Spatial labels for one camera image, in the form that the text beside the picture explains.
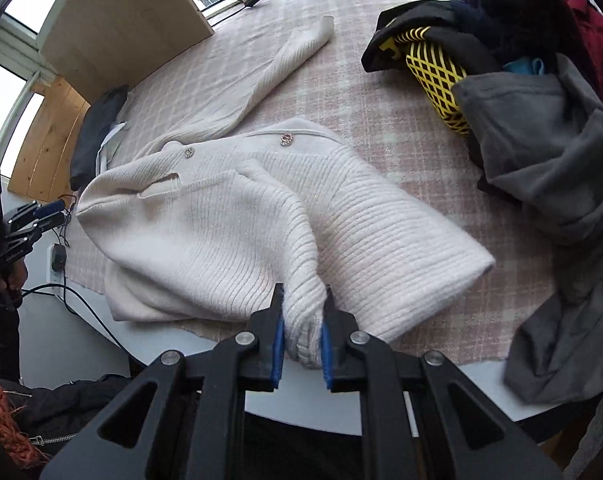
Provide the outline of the person's left hand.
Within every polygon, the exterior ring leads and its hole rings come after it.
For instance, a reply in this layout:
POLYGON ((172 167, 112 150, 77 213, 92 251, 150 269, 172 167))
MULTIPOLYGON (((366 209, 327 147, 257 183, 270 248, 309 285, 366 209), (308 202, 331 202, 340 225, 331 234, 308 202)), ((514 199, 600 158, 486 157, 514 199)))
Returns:
POLYGON ((24 259, 17 260, 12 264, 10 270, 0 273, 0 292, 13 290, 19 292, 28 278, 28 270, 24 259))

